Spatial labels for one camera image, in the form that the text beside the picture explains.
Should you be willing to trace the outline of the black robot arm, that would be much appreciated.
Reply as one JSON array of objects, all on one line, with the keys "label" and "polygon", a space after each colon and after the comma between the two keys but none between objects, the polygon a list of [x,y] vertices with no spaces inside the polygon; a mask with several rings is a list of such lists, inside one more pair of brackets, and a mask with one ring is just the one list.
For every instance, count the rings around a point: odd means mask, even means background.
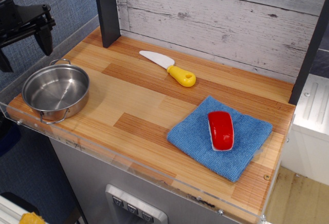
[{"label": "black robot arm", "polygon": [[56,25],[47,4],[19,6],[1,0],[1,48],[34,36],[46,56],[53,52],[51,31]]}]

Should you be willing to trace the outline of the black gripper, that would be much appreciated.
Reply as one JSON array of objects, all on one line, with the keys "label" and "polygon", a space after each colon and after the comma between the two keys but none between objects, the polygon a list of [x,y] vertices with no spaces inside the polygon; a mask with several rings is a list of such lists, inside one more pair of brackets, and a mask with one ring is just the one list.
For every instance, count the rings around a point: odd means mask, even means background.
[{"label": "black gripper", "polygon": [[[1,47],[6,47],[29,36],[34,36],[46,56],[53,52],[51,30],[56,25],[47,4],[1,7]],[[13,72],[9,60],[0,50],[0,69]]]}]

